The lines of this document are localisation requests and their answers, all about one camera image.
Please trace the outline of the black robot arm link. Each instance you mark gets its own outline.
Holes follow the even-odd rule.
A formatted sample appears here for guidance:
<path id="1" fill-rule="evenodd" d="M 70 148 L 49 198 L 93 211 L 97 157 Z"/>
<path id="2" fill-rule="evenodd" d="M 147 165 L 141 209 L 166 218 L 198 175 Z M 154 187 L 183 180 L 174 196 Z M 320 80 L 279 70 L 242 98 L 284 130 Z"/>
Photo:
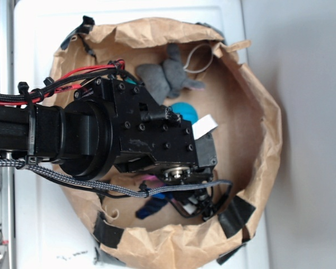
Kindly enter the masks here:
<path id="1" fill-rule="evenodd" d="M 57 163 L 78 180 L 103 177 L 119 152 L 108 106 L 74 101 L 65 108 L 0 105 L 0 151 L 30 165 Z"/>

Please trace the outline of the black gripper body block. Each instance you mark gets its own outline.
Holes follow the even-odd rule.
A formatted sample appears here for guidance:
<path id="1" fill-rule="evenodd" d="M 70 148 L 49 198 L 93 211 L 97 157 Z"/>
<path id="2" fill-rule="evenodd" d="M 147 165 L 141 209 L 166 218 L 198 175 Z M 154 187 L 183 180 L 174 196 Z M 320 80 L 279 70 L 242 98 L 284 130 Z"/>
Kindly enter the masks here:
<path id="1" fill-rule="evenodd" d="M 167 184 L 213 180 L 217 156 L 210 133 L 195 138 L 190 121 L 158 104 L 145 87 L 96 78 L 74 93 L 87 117 L 91 167 L 106 173 L 153 174 Z"/>

